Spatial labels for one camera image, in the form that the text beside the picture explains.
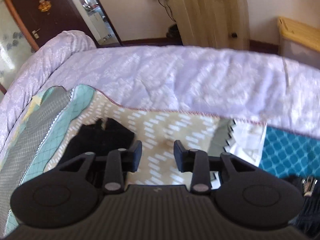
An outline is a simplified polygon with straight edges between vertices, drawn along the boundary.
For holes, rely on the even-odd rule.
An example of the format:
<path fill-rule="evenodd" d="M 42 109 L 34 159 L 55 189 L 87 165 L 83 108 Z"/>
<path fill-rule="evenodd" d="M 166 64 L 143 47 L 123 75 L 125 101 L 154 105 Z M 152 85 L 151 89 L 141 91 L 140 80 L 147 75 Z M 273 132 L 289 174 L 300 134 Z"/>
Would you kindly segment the black pants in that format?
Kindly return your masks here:
<path fill-rule="evenodd" d="M 113 195 L 104 192 L 104 173 L 107 155 L 119 148 L 129 149 L 133 145 L 133 132 L 113 119 L 95 124 L 83 125 L 67 145 L 56 168 L 31 181 L 40 185 L 55 185 L 59 192 L 66 190 L 75 199 L 83 195 L 94 205 L 99 195 Z"/>

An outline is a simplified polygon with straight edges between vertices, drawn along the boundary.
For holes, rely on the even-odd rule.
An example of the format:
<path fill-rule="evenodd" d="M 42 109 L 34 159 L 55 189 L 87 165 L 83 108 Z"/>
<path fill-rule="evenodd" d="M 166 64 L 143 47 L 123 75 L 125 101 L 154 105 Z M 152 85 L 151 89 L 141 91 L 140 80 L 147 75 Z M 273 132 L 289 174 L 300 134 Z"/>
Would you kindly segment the lilac rolled duvet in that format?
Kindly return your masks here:
<path fill-rule="evenodd" d="M 31 98 L 79 84 L 131 108 L 198 111 L 319 137 L 319 70 L 272 54 L 182 46 L 95 47 L 63 31 L 21 67 L 1 101 L 4 151 Z"/>

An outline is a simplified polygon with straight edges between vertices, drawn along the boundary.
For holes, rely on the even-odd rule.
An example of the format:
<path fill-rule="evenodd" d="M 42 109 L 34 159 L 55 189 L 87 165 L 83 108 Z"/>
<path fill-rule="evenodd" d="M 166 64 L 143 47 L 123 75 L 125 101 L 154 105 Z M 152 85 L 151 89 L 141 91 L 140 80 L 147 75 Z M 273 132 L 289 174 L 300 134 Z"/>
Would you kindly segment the wooden dresser with grey drawer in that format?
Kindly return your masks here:
<path fill-rule="evenodd" d="M 247 0 L 168 0 L 185 46 L 249 49 Z"/>

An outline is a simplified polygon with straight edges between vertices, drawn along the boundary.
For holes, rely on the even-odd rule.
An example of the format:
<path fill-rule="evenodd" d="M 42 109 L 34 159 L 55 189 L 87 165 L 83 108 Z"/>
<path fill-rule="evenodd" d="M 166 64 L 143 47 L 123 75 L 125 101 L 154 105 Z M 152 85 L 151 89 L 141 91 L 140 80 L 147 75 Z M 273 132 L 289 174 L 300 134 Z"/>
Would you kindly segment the frosted floral wardrobe doors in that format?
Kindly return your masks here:
<path fill-rule="evenodd" d="M 39 46 L 22 22 L 11 0 L 1 0 L 1 96 L 20 75 Z"/>

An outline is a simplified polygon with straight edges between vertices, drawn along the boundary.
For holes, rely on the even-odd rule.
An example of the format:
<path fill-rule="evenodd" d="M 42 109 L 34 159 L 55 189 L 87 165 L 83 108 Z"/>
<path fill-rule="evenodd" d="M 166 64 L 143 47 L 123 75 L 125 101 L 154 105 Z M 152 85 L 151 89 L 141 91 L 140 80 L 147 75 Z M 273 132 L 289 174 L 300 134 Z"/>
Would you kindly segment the dark wooden door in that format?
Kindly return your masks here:
<path fill-rule="evenodd" d="M 79 30 L 94 38 L 72 0 L 11 0 L 39 47 L 62 31 Z"/>

